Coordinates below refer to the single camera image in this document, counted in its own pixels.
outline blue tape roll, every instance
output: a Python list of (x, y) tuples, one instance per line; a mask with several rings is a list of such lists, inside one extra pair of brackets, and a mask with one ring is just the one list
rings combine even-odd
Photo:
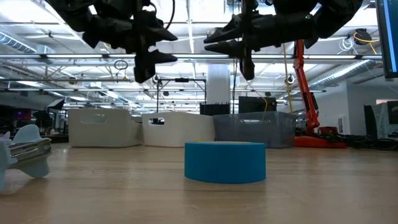
[(185, 176), (219, 184), (266, 178), (266, 145), (251, 142), (185, 143)]

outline white storage bin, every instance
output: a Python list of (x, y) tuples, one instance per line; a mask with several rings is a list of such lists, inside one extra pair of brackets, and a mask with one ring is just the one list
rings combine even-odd
[[(151, 124), (157, 118), (164, 124)], [(213, 117), (181, 112), (142, 115), (146, 146), (184, 147), (189, 141), (214, 141)]]
[(142, 144), (142, 124), (122, 109), (68, 110), (72, 147), (129, 147)]

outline wall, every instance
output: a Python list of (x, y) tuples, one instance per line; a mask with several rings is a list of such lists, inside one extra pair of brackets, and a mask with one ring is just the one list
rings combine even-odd
[(351, 134), (366, 135), (364, 105), (375, 105), (376, 100), (398, 100), (398, 93), (386, 85), (348, 85), (349, 126)]
[[(318, 120), (321, 127), (331, 126), (338, 127), (338, 119), (343, 119), (343, 131), (344, 134), (350, 133), (349, 126), (349, 111), (348, 111), (348, 100), (347, 100), (347, 86), (346, 82), (341, 82), (337, 87), (330, 87), (326, 89), (326, 93), (316, 93), (319, 107)], [(302, 110), (302, 102), (294, 102), (293, 110)], [(278, 107), (278, 111), (288, 113), (289, 106)]]

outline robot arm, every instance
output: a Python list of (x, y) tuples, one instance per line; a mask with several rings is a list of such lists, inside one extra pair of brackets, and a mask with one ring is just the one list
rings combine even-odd
[[(136, 53), (134, 75), (142, 83), (155, 75), (155, 64), (175, 62), (177, 58), (150, 46), (162, 40), (177, 40), (163, 27), (155, 12), (142, 10), (150, 0), (46, 0), (75, 31), (84, 32), (83, 40), (92, 48), (102, 41), (112, 48)], [(92, 15), (93, 5), (97, 15)]]
[[(206, 50), (239, 58), (245, 79), (254, 78), (251, 51), (304, 39), (306, 48), (319, 38), (328, 38), (350, 21), (363, 0), (273, 0), (276, 15), (260, 15), (253, 11), (256, 0), (243, 1), (239, 15), (233, 15), (227, 26), (204, 40)], [(322, 6), (311, 15), (317, 3)]]

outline table surface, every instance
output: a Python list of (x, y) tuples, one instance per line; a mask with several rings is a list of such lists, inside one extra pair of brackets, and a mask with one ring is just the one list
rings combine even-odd
[(398, 223), (398, 152), (268, 149), (267, 180), (186, 179), (183, 149), (70, 149), (6, 174), (0, 223)]

